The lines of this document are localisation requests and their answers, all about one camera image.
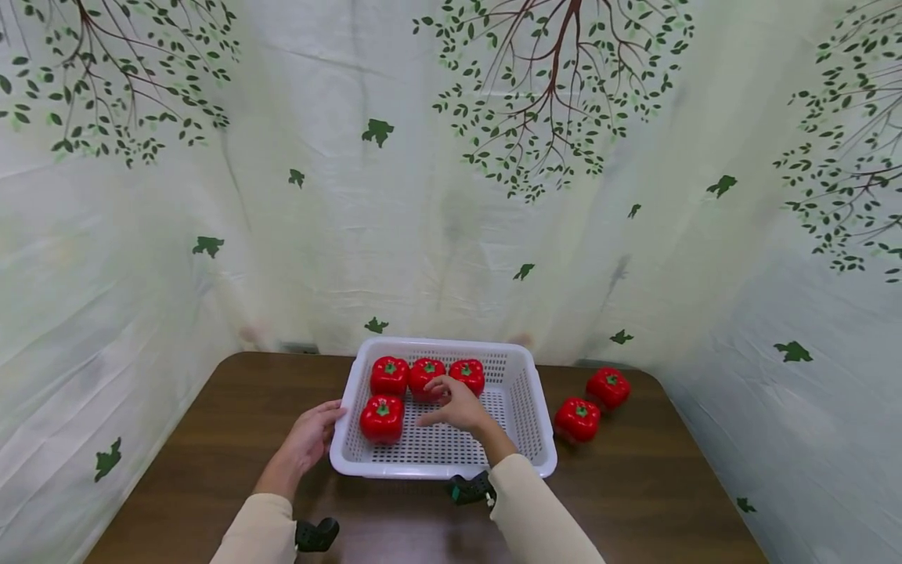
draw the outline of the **curtain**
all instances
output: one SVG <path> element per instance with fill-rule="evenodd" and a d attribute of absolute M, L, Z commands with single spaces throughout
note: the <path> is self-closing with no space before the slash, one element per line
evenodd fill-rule
<path fill-rule="evenodd" d="M 899 17 L 0 0 L 0 560 L 226 356 L 373 335 L 649 370 L 771 559 L 898 559 Z"/>

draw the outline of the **cream long-sleeve shirt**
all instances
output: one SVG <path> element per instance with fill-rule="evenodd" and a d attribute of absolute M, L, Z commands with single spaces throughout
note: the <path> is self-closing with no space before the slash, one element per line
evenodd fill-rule
<path fill-rule="evenodd" d="M 498 499 L 490 517 L 522 564 L 604 564 L 567 509 L 522 455 L 506 457 L 489 473 Z M 291 503 L 256 494 L 225 533 L 210 564 L 293 564 L 295 522 Z"/>

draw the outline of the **printed tree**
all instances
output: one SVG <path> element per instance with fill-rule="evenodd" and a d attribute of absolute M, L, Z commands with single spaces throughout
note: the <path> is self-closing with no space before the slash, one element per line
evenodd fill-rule
<path fill-rule="evenodd" d="M 444 0 L 414 20 L 442 42 L 455 84 L 434 107 L 451 114 L 486 178 L 535 201 L 575 174 L 601 174 L 605 149 L 673 87 L 693 36 L 688 0 Z M 491 61 L 479 61 L 490 52 Z"/>
<path fill-rule="evenodd" d="M 129 167 L 156 160 L 158 127 L 207 144 L 206 125 L 229 123 L 205 86 L 231 80 L 234 19 L 214 0 L 10 0 L 0 56 L 14 74 L 0 75 L 0 121 L 19 131 L 44 120 L 58 159 L 112 153 Z"/>
<path fill-rule="evenodd" d="M 865 270 L 863 247 L 902 260 L 900 17 L 897 0 L 869 0 L 836 22 L 817 46 L 819 90 L 789 102 L 805 105 L 807 140 L 774 162 L 784 186 L 802 193 L 787 207 L 818 240 L 814 253 L 831 254 L 840 273 Z M 898 282 L 897 273 L 887 270 L 887 282 Z"/>

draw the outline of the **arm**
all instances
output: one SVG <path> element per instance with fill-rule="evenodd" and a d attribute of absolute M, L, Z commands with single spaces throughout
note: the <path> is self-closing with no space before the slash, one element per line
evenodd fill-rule
<path fill-rule="evenodd" d="M 445 422 L 470 432 L 483 445 L 492 467 L 489 480 L 498 495 L 491 518 L 514 558 L 523 564 L 604 564 L 598 549 L 470 390 L 449 376 L 426 386 L 432 388 L 447 394 L 444 406 L 423 415 L 418 424 Z"/>
<path fill-rule="evenodd" d="M 298 418 L 225 533 L 210 564 L 294 563 L 296 524 L 291 517 L 291 500 L 301 477 L 328 450 L 335 422 L 345 414 L 339 403 L 323 403 Z"/>

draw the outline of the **brown table surface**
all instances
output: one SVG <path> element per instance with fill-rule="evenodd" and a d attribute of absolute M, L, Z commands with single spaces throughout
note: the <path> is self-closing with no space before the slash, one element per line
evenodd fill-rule
<path fill-rule="evenodd" d="M 338 356 L 241 353 L 223 361 L 151 463 L 88 564 L 206 564 L 302 411 L 340 398 Z M 592 371 L 540 366 L 548 405 Z M 630 400 L 579 450 L 557 444 L 548 485 L 608 564 L 766 562 L 660 384 L 625 373 Z M 484 504 L 455 507 L 437 482 L 340 476 L 327 461 L 301 482 L 295 517 L 332 516 L 329 552 L 302 562 L 512 562 Z"/>

